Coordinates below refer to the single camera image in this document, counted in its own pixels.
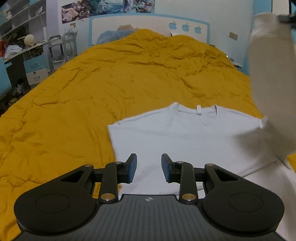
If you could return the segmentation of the white Nevada sweatshirt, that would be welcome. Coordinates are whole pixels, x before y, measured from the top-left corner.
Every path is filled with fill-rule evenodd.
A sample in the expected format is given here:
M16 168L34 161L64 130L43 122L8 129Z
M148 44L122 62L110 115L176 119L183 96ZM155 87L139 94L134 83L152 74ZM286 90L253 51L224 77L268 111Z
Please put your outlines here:
M271 13L255 16L249 46L255 118L214 105L190 109L174 102L108 126L117 159L137 155L131 184L120 194L178 194L161 168L166 153L194 167L214 163L276 193L285 205L277 232L295 240L295 52L290 26Z

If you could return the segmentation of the blue white wardrobe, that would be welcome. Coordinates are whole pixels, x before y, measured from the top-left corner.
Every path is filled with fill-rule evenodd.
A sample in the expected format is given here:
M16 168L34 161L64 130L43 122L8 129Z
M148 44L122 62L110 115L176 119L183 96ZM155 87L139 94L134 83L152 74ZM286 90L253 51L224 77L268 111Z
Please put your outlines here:
M295 12L295 4L289 0L254 0L253 14L265 12L275 15L288 15Z

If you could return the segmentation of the mustard yellow quilt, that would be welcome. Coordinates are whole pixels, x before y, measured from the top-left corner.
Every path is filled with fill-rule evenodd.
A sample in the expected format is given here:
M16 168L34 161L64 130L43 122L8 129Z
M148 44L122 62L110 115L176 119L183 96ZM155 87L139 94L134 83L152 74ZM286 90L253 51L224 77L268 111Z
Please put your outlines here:
M82 165L119 160L108 126L174 102L263 118L250 74L224 52L146 29L87 49L28 92L1 116L1 240L21 233L14 204L23 193Z

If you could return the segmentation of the white blue bed headboard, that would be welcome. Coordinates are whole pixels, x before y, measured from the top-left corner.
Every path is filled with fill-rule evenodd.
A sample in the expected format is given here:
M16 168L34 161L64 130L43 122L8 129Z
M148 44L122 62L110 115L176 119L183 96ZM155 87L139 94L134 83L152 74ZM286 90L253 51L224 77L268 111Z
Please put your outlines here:
M95 45L102 33L115 31L122 25L149 29L164 36L186 35L209 43L210 25L207 22L171 15L133 13L92 16L89 20L88 46Z

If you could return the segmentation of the grey metal trolley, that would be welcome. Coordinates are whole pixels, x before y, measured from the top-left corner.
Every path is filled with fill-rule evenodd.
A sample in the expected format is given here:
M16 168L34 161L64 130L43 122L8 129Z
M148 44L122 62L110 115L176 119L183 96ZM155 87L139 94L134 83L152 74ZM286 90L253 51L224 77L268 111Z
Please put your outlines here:
M76 36L76 32L69 31L62 36L49 37L48 49L52 72L57 71L62 65L78 56Z

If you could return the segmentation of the blue pillow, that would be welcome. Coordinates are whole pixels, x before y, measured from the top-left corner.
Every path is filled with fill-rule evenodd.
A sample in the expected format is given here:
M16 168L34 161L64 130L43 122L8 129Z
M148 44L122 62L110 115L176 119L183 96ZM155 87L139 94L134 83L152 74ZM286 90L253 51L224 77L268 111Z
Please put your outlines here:
M98 37L96 44L100 45L100 44L117 41L132 33L134 33L134 30L106 31Z

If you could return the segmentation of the cream round plush toy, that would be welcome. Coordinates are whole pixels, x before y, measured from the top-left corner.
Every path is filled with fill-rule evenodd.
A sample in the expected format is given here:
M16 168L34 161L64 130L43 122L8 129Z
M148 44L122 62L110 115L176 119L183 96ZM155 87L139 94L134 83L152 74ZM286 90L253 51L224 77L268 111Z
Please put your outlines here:
M28 34L23 41L26 47L32 47L35 44L35 37L32 34Z

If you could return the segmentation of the white plastic bag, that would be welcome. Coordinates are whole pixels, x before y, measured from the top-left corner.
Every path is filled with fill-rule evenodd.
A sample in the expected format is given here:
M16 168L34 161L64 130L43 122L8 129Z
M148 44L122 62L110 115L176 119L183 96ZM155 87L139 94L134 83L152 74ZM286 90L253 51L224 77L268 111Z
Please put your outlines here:
M6 59L10 58L11 56L18 54L22 50L23 50L22 47L18 45L9 45L6 49L5 58Z

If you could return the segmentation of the red bag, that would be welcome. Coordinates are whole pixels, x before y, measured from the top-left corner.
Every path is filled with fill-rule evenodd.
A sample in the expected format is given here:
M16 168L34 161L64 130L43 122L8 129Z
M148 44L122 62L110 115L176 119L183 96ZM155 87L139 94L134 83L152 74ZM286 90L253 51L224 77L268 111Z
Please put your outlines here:
M0 56L4 57L6 51L6 43L5 41L0 41Z

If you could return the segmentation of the white desk with shelves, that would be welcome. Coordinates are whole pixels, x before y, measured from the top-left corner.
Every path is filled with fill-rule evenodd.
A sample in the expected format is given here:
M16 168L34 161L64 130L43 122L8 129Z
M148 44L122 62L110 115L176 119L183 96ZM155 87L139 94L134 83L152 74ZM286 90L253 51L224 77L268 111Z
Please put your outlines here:
M49 75L46 1L2 1L1 41L18 45L22 51L1 57L1 95L21 84L35 86ZM26 47L24 38L32 34L35 44Z

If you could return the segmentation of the beige wall socket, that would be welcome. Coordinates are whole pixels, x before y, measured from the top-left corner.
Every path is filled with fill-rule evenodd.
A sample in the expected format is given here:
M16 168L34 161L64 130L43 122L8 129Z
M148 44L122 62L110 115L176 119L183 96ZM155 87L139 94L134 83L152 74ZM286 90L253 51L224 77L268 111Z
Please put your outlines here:
M237 41L238 40L238 35L233 33L233 32L229 32L229 38Z

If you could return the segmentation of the anime wall poster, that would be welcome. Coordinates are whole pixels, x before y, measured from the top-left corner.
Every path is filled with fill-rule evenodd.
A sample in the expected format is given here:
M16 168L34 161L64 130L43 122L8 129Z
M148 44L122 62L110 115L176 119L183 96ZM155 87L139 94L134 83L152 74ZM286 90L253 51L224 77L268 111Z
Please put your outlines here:
M154 10L154 0L75 1L61 7L61 16L62 23L65 24L91 16L129 13L153 14Z

